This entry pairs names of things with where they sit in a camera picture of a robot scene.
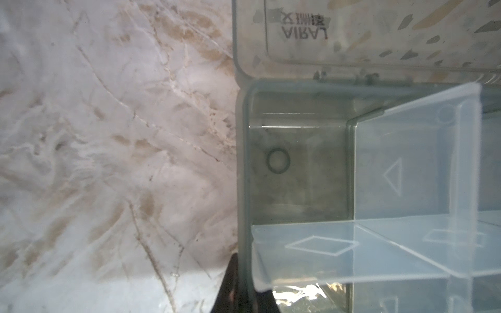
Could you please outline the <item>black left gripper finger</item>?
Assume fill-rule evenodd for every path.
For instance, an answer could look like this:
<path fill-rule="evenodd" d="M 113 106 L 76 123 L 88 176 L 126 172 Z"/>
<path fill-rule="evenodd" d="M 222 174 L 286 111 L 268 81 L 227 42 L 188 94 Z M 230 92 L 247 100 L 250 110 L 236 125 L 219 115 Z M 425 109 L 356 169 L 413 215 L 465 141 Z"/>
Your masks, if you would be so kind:
<path fill-rule="evenodd" d="M 228 262 L 228 266 L 226 268 L 219 292 L 215 298 L 214 305 L 211 309 L 211 313 L 280 313 L 279 307 L 275 302 L 275 298 L 271 290 L 261 293 L 253 292 L 252 297 L 249 297 L 246 291 L 240 290 L 238 270 L 238 253 L 233 253 Z"/>

